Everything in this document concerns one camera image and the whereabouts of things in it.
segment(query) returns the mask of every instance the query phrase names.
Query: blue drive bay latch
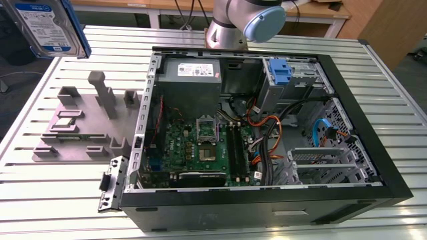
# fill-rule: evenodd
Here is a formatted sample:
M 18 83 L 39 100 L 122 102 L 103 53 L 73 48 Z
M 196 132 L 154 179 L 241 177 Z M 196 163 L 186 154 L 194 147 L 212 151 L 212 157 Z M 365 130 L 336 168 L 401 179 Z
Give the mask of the blue drive bay latch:
M 292 77 L 292 68 L 284 59 L 269 59 L 269 72 L 276 85 L 286 85 Z

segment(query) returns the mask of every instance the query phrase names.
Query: ram slot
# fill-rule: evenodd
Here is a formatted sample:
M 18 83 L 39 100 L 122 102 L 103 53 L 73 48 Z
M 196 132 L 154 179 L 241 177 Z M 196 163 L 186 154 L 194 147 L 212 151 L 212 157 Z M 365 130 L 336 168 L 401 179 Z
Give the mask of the ram slot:
M 226 127 L 226 149 L 230 178 L 244 179 L 246 177 L 246 163 L 238 127 Z

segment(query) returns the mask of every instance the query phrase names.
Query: slotted aluminum table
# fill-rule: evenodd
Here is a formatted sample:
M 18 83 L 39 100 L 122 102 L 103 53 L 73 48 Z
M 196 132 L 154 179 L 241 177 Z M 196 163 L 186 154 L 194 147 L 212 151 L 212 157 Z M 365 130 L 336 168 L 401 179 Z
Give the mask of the slotted aluminum table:
M 103 71 L 114 93 L 142 95 L 152 46 L 204 46 L 201 31 L 86 26 L 89 59 L 54 58 L 0 144 L 0 239 L 414 239 L 427 238 L 427 118 L 372 49 L 356 40 L 277 36 L 250 50 L 330 55 L 413 198 L 320 226 L 142 233 L 122 212 L 97 213 L 102 162 L 31 161 L 59 103 L 61 86 L 94 94 L 89 72 Z

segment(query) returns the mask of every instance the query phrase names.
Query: label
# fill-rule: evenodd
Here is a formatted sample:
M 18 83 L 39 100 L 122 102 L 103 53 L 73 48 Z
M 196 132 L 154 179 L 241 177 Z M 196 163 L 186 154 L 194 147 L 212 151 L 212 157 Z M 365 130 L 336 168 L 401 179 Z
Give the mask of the label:
M 256 112 L 257 114 L 260 113 L 260 108 L 257 106 L 252 107 L 253 112 Z
M 54 13 L 45 4 L 14 4 L 30 33 L 49 51 L 66 52 L 71 49 L 66 36 L 59 26 L 54 23 Z
M 146 5 L 145 4 L 137 4 L 137 3 L 127 3 L 126 4 L 129 7 L 138 7 L 138 8 L 145 8 Z
M 177 76 L 213 77 L 213 64 L 180 63 L 177 65 Z
M 336 19 L 348 19 L 348 16 L 342 16 L 342 15 L 333 15 L 333 18 L 336 18 Z
M 253 178 L 257 179 L 257 180 L 261 180 L 261 178 L 262 178 L 262 173 L 258 172 L 258 171 L 256 171 L 256 172 L 253 173 Z

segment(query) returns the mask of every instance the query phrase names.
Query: motherboard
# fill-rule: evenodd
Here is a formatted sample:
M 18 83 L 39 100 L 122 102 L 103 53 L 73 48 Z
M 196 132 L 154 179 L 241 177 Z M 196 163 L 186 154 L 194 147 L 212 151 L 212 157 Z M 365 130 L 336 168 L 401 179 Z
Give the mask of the motherboard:
M 214 140 L 201 140 L 210 136 Z M 149 187 L 173 187 L 173 178 L 182 176 L 182 173 L 188 176 L 205 176 L 204 179 L 209 179 L 206 181 L 214 181 L 214 175 L 221 174 L 225 187 L 250 186 L 248 153 L 244 151 L 249 142 L 252 128 L 248 125 L 225 125 L 214 121 L 205 124 L 168 124 L 162 157 L 148 159 Z

